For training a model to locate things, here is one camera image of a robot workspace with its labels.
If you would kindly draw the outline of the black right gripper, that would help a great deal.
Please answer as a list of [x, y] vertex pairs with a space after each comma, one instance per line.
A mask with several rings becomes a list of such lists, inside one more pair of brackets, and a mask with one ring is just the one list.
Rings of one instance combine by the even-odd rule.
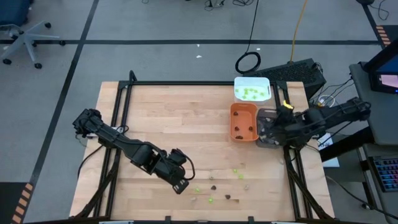
[[297, 123], [293, 109], [278, 107], [276, 119], [270, 119], [268, 123], [267, 142], [276, 146], [284, 146], [287, 139], [293, 135], [291, 125]]

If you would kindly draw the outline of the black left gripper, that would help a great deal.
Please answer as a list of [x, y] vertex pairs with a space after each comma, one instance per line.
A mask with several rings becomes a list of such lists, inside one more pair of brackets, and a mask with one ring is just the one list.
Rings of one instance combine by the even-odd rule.
[[182, 165], [187, 161], [186, 155], [180, 149], [172, 149], [168, 156], [156, 156], [154, 173], [164, 181], [173, 185], [176, 194], [181, 194], [189, 185], [185, 178], [185, 170]]

